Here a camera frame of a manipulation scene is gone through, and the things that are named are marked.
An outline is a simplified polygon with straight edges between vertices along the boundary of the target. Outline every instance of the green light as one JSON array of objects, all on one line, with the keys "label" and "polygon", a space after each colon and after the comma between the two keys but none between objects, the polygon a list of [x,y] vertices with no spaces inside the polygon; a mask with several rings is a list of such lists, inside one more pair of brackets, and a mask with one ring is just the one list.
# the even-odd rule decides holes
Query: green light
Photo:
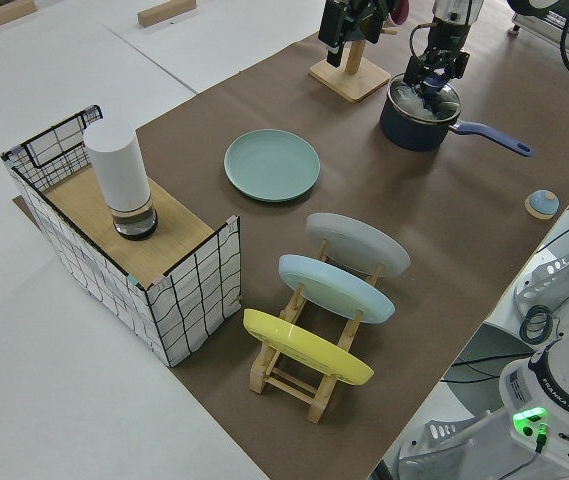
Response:
[{"label": "green light", "polygon": [[528,422],[537,422],[546,416],[546,409],[535,407],[513,415],[513,424],[517,431],[522,432]]}]

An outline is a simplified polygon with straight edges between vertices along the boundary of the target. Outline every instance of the grid pattern basket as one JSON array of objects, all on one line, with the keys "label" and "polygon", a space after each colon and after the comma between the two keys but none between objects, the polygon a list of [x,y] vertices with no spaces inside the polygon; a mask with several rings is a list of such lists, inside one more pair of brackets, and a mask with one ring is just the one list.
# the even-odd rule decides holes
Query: grid pattern basket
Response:
[{"label": "grid pattern basket", "polygon": [[3,153],[2,160],[71,275],[173,367],[241,307],[239,217],[142,287],[44,195],[89,164],[82,135],[100,118],[97,105],[88,107]]}]

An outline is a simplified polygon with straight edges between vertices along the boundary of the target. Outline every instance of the brown paper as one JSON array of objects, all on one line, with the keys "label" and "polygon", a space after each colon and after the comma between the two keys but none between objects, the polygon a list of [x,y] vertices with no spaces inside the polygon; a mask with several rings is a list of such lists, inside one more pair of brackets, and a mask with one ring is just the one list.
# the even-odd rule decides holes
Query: brown paper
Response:
[{"label": "brown paper", "polygon": [[[373,225],[411,256],[402,276],[378,283],[396,314],[362,325],[351,349],[375,375],[361,387],[338,384],[317,426],[299,400],[270,386],[261,396],[249,391],[259,344],[241,314],[173,369],[270,478],[365,479],[552,226],[528,215],[524,199],[548,188],[568,204],[569,73],[555,47],[508,37],[510,15],[500,4],[484,6],[467,42],[467,72],[454,85],[462,120],[532,145],[530,159],[452,133],[436,151],[395,146],[378,126],[384,89],[350,104],[308,75],[326,54],[314,38],[138,131],[149,176],[197,216],[210,225],[241,216],[245,307],[277,315],[285,306],[291,292],[278,258],[316,253],[304,231],[313,212]],[[364,56],[402,73],[411,26],[430,17],[428,5],[416,5],[399,35],[368,44]],[[291,131],[316,149],[320,178],[301,198],[258,202],[226,178],[227,147],[262,128]],[[299,325],[335,341],[343,321],[309,305]]]}]

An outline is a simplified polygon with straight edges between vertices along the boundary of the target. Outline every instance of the pan lid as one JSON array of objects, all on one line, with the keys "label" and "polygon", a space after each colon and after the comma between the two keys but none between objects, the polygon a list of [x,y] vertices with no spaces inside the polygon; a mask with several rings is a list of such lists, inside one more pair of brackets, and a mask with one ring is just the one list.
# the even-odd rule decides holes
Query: pan lid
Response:
[{"label": "pan lid", "polygon": [[452,123],[460,114],[460,97],[450,84],[428,96],[404,83],[404,75],[393,77],[388,83],[387,97],[399,113],[409,119],[428,125]]}]

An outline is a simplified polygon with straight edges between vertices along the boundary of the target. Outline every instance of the blue saucepan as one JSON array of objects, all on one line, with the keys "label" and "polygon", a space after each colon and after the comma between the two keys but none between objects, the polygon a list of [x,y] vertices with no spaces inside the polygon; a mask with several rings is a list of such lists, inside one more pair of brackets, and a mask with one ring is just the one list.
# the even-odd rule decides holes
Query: blue saucepan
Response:
[{"label": "blue saucepan", "polygon": [[440,146],[450,131],[457,135],[480,135],[524,157],[533,155],[529,145],[493,127],[459,121],[459,96],[449,84],[425,108],[423,100],[402,81],[403,77],[397,75],[389,81],[380,116],[382,131],[395,144],[418,152],[432,150]]}]

